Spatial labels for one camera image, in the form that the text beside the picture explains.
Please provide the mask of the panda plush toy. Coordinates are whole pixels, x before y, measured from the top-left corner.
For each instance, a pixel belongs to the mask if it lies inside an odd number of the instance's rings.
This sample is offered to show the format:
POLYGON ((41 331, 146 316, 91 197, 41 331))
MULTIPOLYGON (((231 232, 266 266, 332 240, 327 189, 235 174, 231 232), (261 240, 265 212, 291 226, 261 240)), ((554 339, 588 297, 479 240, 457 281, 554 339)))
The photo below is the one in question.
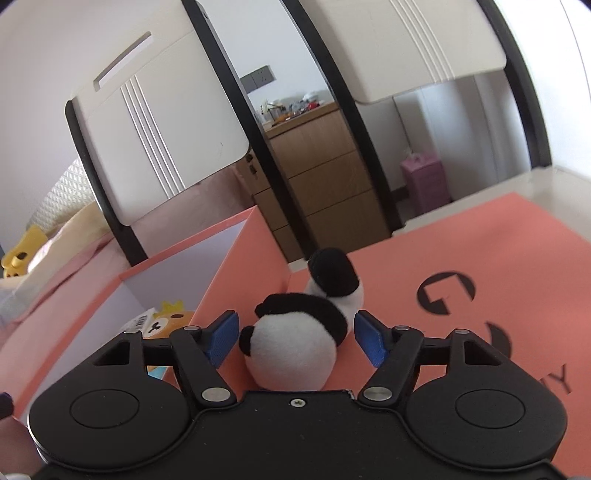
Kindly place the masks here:
POLYGON ((308 272, 303 292, 270 294, 254 310, 256 323, 240 331, 239 350, 260 388, 322 390, 363 307, 363 283, 346 252, 319 249, 308 272))

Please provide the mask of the salmon box lid with logo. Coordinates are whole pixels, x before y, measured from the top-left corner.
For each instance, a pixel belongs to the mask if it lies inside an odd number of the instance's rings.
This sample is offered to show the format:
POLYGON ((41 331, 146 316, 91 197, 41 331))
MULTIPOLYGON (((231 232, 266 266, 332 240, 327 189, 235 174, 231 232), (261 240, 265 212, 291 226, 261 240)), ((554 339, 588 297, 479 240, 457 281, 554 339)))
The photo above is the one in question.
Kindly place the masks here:
MULTIPOLYGON (((590 245, 511 194, 353 255, 365 306, 424 334, 402 408, 321 444, 325 479, 532 479, 590 472, 590 245)), ((355 335, 329 385, 376 368, 355 335)))

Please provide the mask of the clutter on cabinet top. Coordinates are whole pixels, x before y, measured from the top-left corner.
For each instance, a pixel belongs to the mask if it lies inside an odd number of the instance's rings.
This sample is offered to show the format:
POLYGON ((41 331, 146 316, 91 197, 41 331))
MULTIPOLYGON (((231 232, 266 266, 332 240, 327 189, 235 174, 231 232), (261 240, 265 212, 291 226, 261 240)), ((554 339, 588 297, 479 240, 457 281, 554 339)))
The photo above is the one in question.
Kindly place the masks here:
POLYGON ((263 125, 276 126, 334 101, 328 90, 311 91, 294 97, 265 100, 262 105, 256 107, 256 115, 263 125))

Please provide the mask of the bear sticker card in box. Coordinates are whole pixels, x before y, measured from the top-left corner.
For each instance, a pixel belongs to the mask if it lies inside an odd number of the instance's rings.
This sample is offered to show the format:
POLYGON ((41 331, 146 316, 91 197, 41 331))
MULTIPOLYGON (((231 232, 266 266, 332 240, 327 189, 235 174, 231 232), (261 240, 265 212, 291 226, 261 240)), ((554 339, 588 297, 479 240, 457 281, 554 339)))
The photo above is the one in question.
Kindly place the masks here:
POLYGON ((193 315, 194 311, 186 310, 181 300, 163 301, 160 309, 150 308, 129 320, 121 332, 140 332, 143 339, 166 339, 174 330, 187 326, 193 315))

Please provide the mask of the salmon open storage box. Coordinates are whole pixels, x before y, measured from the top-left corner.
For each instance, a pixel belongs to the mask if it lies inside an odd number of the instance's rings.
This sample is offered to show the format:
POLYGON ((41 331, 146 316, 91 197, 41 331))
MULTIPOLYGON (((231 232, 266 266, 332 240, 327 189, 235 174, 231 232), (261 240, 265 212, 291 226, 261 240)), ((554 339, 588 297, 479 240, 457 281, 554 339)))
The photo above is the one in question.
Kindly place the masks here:
POLYGON ((144 311, 180 302, 193 325, 225 310, 247 325, 256 320, 256 304, 289 282, 286 259, 256 208, 134 267, 111 241, 64 266, 33 309, 2 334, 1 389, 25 419, 37 396, 144 311))

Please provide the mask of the pink bed with bedding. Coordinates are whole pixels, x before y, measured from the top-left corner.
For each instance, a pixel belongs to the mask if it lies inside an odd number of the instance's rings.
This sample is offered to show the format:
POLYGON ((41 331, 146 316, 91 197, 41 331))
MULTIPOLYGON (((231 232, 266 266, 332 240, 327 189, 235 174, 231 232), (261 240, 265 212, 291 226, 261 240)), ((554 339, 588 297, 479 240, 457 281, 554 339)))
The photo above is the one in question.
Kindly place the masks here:
MULTIPOLYGON (((252 196, 231 165, 148 213, 133 231, 152 256, 252 205, 252 196)), ((96 201, 45 234, 48 241, 30 262, 28 273, 1 280, 2 343, 102 249, 107 250, 107 258, 98 262, 98 271, 90 275, 84 293, 98 292, 100 282, 109 282, 130 266, 96 201)))

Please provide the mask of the wooden drawer cabinet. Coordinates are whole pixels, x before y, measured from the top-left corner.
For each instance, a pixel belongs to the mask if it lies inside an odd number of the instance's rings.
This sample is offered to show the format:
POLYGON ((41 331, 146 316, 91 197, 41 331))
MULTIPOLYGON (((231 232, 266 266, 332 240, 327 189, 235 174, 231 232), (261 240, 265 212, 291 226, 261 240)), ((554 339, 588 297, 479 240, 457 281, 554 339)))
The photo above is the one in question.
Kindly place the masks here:
POLYGON ((318 247, 352 252, 391 236, 338 104, 267 124, 264 132, 318 247))

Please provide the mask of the yellow plush toy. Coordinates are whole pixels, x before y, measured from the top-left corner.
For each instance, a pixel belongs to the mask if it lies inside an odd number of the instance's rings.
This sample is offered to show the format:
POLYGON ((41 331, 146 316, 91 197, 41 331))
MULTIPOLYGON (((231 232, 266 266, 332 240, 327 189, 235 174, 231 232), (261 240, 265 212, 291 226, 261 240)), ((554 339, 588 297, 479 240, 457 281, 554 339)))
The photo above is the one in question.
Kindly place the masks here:
POLYGON ((2 257, 3 277, 26 275, 30 262, 47 241, 48 237, 39 226, 29 227, 17 245, 2 257))

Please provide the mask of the quilted cream headboard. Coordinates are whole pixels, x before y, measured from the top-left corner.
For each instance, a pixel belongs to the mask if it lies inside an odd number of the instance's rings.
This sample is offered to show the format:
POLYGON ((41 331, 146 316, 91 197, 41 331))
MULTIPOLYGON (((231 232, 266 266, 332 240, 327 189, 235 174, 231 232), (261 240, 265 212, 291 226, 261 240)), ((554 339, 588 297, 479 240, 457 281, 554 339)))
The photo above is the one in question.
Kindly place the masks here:
POLYGON ((26 227, 37 225, 47 233, 94 201, 89 179, 81 160, 77 158, 43 198, 26 227))

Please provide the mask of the left white chair back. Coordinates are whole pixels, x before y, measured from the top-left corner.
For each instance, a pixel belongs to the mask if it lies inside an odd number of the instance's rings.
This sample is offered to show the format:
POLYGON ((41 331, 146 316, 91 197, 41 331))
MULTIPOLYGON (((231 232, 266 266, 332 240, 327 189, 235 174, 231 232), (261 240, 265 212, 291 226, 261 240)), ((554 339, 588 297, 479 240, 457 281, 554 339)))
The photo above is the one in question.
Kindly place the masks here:
POLYGON ((148 257, 133 224, 188 188, 256 155, 297 244, 317 242, 269 137, 197 1, 137 24, 67 101, 73 143, 127 261, 148 257))

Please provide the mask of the white chair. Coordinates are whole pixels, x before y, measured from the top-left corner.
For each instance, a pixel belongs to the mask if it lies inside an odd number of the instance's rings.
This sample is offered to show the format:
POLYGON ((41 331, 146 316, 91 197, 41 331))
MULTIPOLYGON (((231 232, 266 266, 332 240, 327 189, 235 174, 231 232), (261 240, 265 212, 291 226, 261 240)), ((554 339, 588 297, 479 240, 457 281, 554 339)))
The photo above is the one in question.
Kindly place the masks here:
POLYGON ((67 101, 73 143, 127 261, 148 257, 133 224, 188 188, 256 155, 297 244, 317 242, 269 137, 197 1, 137 24, 67 101))
POLYGON ((339 104, 390 231, 404 223, 359 107, 475 74, 505 72, 532 167, 552 163, 532 76, 493 1, 285 1, 339 104))

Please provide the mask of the right white chair back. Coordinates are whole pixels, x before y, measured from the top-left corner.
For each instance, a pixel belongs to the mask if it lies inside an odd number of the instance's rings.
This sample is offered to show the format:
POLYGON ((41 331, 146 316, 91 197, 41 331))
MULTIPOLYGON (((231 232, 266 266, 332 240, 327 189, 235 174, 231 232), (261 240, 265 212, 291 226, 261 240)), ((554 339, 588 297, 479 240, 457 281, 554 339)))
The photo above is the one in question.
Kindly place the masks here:
POLYGON ((339 104, 390 231, 404 223, 359 107, 475 74, 505 72, 532 167, 552 163, 532 76, 493 1, 285 1, 339 104))

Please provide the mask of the wall power socket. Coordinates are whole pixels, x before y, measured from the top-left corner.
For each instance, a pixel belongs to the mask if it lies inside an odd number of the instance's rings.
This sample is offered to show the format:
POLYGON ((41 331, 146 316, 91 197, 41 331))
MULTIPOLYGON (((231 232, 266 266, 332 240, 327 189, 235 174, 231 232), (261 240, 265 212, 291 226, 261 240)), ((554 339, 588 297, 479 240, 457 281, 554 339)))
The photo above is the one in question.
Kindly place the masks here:
POLYGON ((271 70, 270 65, 264 65, 240 78, 240 82, 242 82, 242 87, 245 89, 246 94, 252 93, 259 88, 263 88, 264 86, 273 83, 275 80, 276 76, 273 75, 273 70, 271 70))

